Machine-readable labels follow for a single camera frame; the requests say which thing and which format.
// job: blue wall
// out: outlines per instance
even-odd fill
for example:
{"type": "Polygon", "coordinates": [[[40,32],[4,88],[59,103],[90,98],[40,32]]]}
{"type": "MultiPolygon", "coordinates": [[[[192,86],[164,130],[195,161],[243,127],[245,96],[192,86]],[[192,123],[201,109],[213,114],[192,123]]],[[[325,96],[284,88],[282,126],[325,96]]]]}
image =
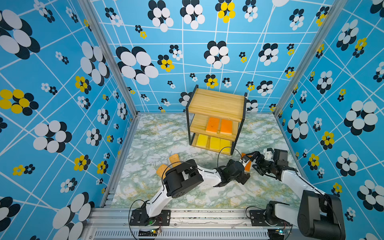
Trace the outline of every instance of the blue wall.
{"type": "Polygon", "coordinates": [[[341,199],[347,239],[384,238],[382,12],[348,1],[279,114],[308,179],[341,199]]]}
{"type": "Polygon", "coordinates": [[[92,1],[139,111],[181,112],[196,84],[273,111],[333,0],[198,3],[92,1]]]}
{"type": "Polygon", "coordinates": [[[87,25],[76,0],[0,3],[1,240],[77,238],[101,203],[131,116],[87,25]]]}

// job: vent grille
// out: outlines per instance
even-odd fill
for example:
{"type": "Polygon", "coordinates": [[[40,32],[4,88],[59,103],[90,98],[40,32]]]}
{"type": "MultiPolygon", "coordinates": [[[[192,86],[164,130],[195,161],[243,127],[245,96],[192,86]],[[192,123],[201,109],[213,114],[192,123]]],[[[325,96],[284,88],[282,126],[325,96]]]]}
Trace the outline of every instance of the vent grille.
{"type": "MultiPolygon", "coordinates": [[[[132,230],[137,239],[138,230],[132,230]]],[[[267,229],[171,229],[164,228],[157,239],[269,239],[267,229]]],[[[97,239],[134,239],[129,229],[98,228],[97,239]]]]}

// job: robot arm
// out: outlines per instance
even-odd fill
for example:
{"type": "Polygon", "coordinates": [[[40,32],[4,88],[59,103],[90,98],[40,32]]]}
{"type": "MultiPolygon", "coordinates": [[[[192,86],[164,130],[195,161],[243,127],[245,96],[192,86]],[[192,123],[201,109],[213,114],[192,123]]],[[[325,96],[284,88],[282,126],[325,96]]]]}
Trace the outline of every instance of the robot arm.
{"type": "Polygon", "coordinates": [[[190,159],[168,170],[163,179],[162,187],[149,201],[141,206],[141,220],[144,225],[149,225],[158,216],[163,208],[172,200],[184,196],[190,190],[204,182],[212,187],[223,187],[232,180],[245,184],[250,174],[245,174],[244,166],[247,162],[242,160],[229,160],[226,166],[215,169],[206,169],[190,159]]]}
{"type": "Polygon", "coordinates": [[[266,222],[274,225],[278,219],[283,219],[297,226],[306,237],[344,240],[345,228],[340,199],[319,190],[298,175],[296,169],[288,167],[287,151],[265,149],[264,154],[266,159],[259,152],[253,153],[253,168],[260,175],[270,176],[266,173],[273,173],[275,177],[270,177],[289,186],[301,199],[298,211],[287,204],[270,201],[265,212],[266,222]]]}

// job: wooden shelf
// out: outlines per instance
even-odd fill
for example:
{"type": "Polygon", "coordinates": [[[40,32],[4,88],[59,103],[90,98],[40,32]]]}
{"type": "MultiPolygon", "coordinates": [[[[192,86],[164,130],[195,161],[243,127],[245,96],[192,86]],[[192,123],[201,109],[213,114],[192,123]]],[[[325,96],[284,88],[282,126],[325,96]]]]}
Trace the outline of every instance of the wooden shelf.
{"type": "MultiPolygon", "coordinates": [[[[197,138],[198,138],[198,136],[199,136],[198,134],[195,135],[195,137],[194,137],[194,139],[193,139],[193,142],[192,142],[192,147],[198,147],[198,146],[196,146],[196,142],[197,142],[197,138]]],[[[213,152],[220,152],[220,150],[214,150],[214,149],[210,149],[210,148],[209,148],[209,143],[210,143],[210,141],[211,141],[211,137],[208,136],[207,145],[206,145],[205,147],[198,147],[198,148],[205,149],[205,150],[209,150],[209,151],[213,151],[213,152]]],[[[230,153],[224,152],[224,150],[221,151],[220,154],[231,155],[230,153]]]]}
{"type": "Polygon", "coordinates": [[[207,132],[205,129],[207,128],[209,117],[201,114],[195,114],[192,120],[192,124],[190,126],[190,131],[194,133],[201,133],[204,135],[212,136],[212,137],[218,137],[226,140],[230,140],[232,142],[235,141],[236,135],[237,135],[237,130],[238,130],[238,123],[234,122],[232,124],[232,134],[223,134],[220,133],[220,128],[221,128],[221,119],[219,122],[219,128],[217,133],[212,133],[212,132],[207,132]]]}
{"type": "Polygon", "coordinates": [[[244,96],[197,88],[189,103],[189,113],[226,119],[243,120],[244,96]]]}

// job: marble floor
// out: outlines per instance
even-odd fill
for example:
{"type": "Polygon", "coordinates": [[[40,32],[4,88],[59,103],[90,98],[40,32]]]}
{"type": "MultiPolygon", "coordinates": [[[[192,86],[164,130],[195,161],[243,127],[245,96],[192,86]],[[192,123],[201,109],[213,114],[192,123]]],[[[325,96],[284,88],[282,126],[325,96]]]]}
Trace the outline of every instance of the marble floor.
{"type": "MultiPolygon", "coordinates": [[[[236,149],[240,153],[264,148],[288,150],[288,146],[272,114],[247,114],[236,149]]],[[[217,166],[217,153],[188,144],[185,114],[142,114],[132,142],[112,207],[129,208],[136,199],[149,200],[161,186],[156,170],[169,165],[168,157],[178,153],[180,161],[194,159],[205,168],[217,166]]],[[[290,166],[296,167],[288,151],[290,166]]],[[[220,154],[219,165],[225,165],[233,156],[220,154]]],[[[167,208],[265,208],[270,200],[284,202],[299,208],[297,195],[280,181],[260,176],[251,168],[251,177],[245,185],[232,181],[225,187],[200,184],[186,195],[173,199],[167,208]]]]}

